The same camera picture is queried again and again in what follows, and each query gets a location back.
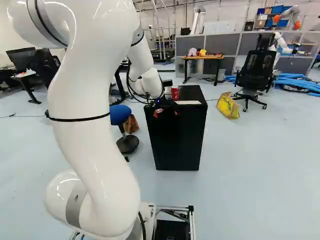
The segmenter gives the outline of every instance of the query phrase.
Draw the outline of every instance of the black pedestal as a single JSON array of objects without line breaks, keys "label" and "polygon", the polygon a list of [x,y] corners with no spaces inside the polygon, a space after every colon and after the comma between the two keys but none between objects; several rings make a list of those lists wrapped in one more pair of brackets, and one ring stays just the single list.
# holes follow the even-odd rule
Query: black pedestal
[{"label": "black pedestal", "polygon": [[202,142],[207,116],[207,102],[198,85],[179,87],[180,101],[199,101],[200,104],[144,106],[152,152],[157,170],[199,170]]},{"label": "black pedestal", "polygon": [[127,135],[116,141],[116,145],[122,154],[131,154],[138,147],[139,138],[134,135]]}]

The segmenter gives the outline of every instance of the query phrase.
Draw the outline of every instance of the black tape band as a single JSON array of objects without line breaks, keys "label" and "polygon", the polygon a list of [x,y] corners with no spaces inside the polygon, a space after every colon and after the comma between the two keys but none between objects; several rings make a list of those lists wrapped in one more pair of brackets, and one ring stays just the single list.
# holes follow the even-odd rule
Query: black tape band
[{"label": "black tape band", "polygon": [[135,42],[134,44],[131,44],[130,47],[133,47],[134,45],[137,45],[138,43],[140,43],[140,42],[142,41],[142,39],[144,38],[144,36],[145,36],[145,32],[143,31],[143,32],[142,32],[142,37],[140,38],[140,40],[137,41],[137,42]]},{"label": "black tape band", "polygon": [[75,119],[62,119],[62,118],[54,118],[49,116],[49,112],[45,111],[45,116],[50,119],[51,121],[55,122],[65,122],[65,123],[72,123],[72,122],[85,122],[85,121],[91,121],[96,119],[102,119],[110,115],[110,112],[100,115],[100,116],[92,116],[92,117],[86,117],[86,118],[75,118]]}]

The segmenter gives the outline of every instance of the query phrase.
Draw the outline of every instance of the black box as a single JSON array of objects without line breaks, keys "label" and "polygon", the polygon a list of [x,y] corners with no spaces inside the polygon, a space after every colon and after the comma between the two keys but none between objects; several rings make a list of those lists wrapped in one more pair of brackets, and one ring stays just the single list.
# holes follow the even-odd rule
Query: black box
[{"label": "black box", "polygon": [[144,113],[157,170],[199,170],[208,105],[198,85],[179,86],[179,101],[201,104],[144,106]]},{"label": "black box", "polygon": [[190,240],[188,222],[157,220],[153,240]]}]

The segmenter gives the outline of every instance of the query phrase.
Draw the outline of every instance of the blue stool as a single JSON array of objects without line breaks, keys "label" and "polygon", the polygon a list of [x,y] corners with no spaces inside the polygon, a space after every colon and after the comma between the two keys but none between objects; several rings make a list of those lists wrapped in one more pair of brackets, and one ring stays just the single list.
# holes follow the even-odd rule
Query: blue stool
[{"label": "blue stool", "polygon": [[134,135],[126,135],[124,129],[124,122],[131,115],[131,108],[126,105],[113,105],[110,106],[110,120],[111,125],[118,126],[122,137],[116,141],[120,152],[122,154],[131,154],[139,145],[139,138]]}]

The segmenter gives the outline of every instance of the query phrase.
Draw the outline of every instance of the computer monitor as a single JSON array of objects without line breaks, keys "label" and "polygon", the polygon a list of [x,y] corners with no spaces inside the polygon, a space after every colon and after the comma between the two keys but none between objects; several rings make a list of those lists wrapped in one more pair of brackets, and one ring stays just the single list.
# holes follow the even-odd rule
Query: computer monitor
[{"label": "computer monitor", "polygon": [[24,71],[29,67],[36,54],[36,48],[27,47],[15,50],[6,51],[11,62],[13,62],[18,72]]}]

